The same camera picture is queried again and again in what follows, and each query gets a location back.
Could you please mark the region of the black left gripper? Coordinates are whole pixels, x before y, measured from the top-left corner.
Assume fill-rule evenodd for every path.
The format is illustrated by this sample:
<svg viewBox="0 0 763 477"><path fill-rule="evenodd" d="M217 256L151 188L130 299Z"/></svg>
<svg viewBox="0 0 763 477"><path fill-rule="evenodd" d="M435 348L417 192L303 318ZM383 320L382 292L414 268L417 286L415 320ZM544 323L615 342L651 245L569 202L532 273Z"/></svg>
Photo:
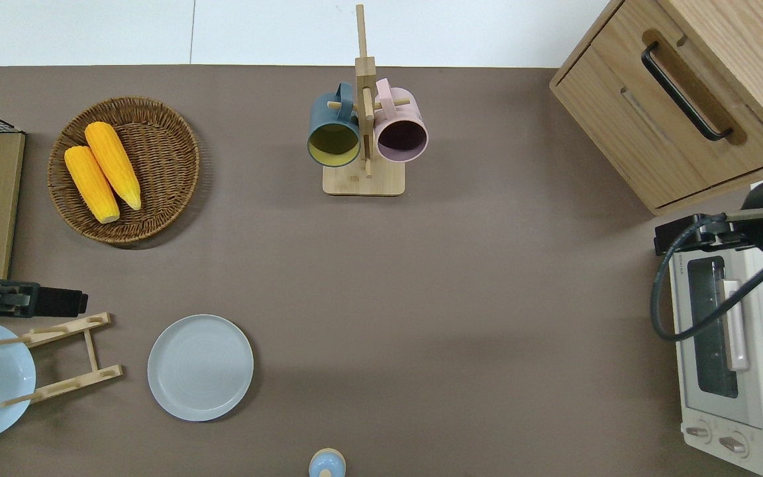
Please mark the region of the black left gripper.
<svg viewBox="0 0 763 477"><path fill-rule="evenodd" d="M88 299L81 290L0 279L0 317L78 317L87 311Z"/></svg>

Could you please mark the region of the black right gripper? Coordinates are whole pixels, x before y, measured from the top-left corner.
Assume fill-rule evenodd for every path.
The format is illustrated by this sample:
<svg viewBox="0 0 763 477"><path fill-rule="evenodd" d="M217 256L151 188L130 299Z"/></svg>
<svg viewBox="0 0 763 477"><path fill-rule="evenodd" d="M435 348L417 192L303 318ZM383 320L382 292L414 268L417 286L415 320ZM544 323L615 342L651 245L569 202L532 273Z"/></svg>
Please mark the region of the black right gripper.
<svg viewBox="0 0 763 477"><path fill-rule="evenodd" d="M655 227L654 253L663 256L688 229L691 230L690 235L674 248L676 252L715 252L730 248L746 250L754 247L753 242L744 233L734 230L732 223L713 221L710 215L700 213Z"/></svg>

